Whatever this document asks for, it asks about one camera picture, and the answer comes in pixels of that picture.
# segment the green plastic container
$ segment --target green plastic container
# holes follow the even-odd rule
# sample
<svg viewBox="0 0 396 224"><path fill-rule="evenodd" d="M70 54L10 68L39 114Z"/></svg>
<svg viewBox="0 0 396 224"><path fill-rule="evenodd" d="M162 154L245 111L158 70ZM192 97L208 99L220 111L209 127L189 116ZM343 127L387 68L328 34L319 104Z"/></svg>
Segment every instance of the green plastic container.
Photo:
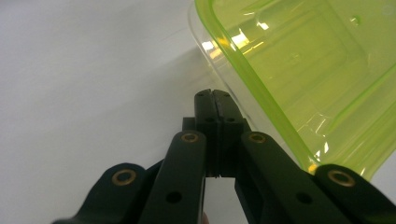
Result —
<svg viewBox="0 0 396 224"><path fill-rule="evenodd" d="M250 122L264 111L306 171L369 179L395 150L396 1L195 0L191 30Z"/></svg>

